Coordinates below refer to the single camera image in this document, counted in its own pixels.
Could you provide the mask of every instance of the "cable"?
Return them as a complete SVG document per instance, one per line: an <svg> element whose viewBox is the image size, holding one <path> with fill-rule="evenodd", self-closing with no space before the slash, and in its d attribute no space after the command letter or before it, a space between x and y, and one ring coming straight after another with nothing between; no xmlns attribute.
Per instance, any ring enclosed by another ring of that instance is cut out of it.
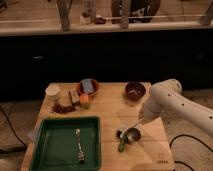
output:
<svg viewBox="0 0 213 171"><path fill-rule="evenodd" d="M186 164L185 162L176 160L175 163L182 164L182 165L188 167L191 171L194 171L194 169L191 166L189 166L188 164Z"/></svg>
<svg viewBox="0 0 213 171"><path fill-rule="evenodd" d="M213 149L211 149L211 147L208 146L206 143L204 143L202 140L200 140L199 138L196 138L196 137L194 137L194 136L192 136L192 135L187 135L187 134L181 134L181 135L177 135L176 137L174 137L174 138L172 139L172 141L170 142L169 147L172 148L173 142L174 142L177 138L180 138L180 137L190 137L190 138L193 138L193 139L197 140L198 142L200 142L201 144L203 144L203 145L204 145L206 148L208 148L211 152L213 152Z"/></svg>
<svg viewBox="0 0 213 171"><path fill-rule="evenodd" d="M16 132L15 132L15 130L13 129L13 126L12 126L12 124L11 124L9 118L7 117L6 112L4 111L4 109L3 109L3 107L2 107L1 105L0 105L0 110L1 110L1 112L3 113L3 115L5 116L5 118L7 119L7 122L9 123L10 128L11 128L13 134L15 135L15 137L24 145L24 147L27 147L27 145L26 145L26 144L18 137L18 135L16 134Z"/></svg>
<svg viewBox="0 0 213 171"><path fill-rule="evenodd" d="M208 146L206 143L204 143L202 140L200 140L200 139L197 138L197 137L194 137L194 136L192 136L192 135L187 135L187 134L181 134L181 135L175 136L175 137L172 139L172 141L170 142L169 147L172 148L172 144L174 143L174 141L175 141L176 139L180 138L180 137L190 137L190 138L193 138L193 139L197 140L198 142L200 142L202 145L204 145L208 150L210 150L211 152L213 152L213 149L212 149L210 146ZM194 171L194 169L193 169L190 165L188 165L187 163L185 163L185 162L182 162L182 161L175 161L175 163L177 163L177 164L183 164L184 166L188 167L191 171Z"/></svg>

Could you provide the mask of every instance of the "brown bowl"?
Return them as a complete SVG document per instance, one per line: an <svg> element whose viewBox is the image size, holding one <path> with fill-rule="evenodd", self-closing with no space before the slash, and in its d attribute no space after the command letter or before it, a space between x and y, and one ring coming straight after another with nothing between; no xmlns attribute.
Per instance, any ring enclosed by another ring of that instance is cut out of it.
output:
<svg viewBox="0 0 213 171"><path fill-rule="evenodd" d="M88 94L90 98L93 97L99 89L99 83L95 79L92 79L92 85L93 85L93 88L94 88L94 92ZM83 86L82 86L81 81L77 84L76 90L77 90L79 95L85 94L84 91L83 91Z"/></svg>
<svg viewBox="0 0 213 171"><path fill-rule="evenodd" d="M125 87L126 96L133 101L138 101L146 93L146 88L139 82L130 82Z"/></svg>

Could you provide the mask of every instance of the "metal fork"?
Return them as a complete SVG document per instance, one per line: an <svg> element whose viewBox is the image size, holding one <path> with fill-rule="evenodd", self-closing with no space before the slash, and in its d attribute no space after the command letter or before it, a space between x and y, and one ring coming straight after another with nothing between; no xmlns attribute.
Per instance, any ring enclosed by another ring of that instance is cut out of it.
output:
<svg viewBox="0 0 213 171"><path fill-rule="evenodd" d="M80 129L76 129L75 133L77 135L77 143L78 143L78 161L83 162L85 158L84 158L84 152L82 151L82 147L81 147Z"/></svg>

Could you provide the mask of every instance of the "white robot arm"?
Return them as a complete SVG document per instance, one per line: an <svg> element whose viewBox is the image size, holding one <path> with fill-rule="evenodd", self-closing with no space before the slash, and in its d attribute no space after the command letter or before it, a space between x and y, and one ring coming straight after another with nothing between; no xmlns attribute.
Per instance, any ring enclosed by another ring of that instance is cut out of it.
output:
<svg viewBox="0 0 213 171"><path fill-rule="evenodd" d="M162 108L169 107L213 137L213 110L183 97L181 92L182 86L175 79L154 84L150 89L149 99L140 111L142 123L154 120L160 115Z"/></svg>

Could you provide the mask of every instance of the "spoon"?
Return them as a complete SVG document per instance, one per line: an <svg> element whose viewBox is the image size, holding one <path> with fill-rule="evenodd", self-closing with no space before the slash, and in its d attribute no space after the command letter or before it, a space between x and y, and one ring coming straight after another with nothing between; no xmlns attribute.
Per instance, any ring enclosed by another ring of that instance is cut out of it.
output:
<svg viewBox="0 0 213 171"><path fill-rule="evenodd" d="M125 149L126 143L133 143L135 141L139 141L141 138L141 133L137 128L130 128L128 129L127 133L123 136L123 138L120 138L120 143L118 145L118 151L123 152Z"/></svg>

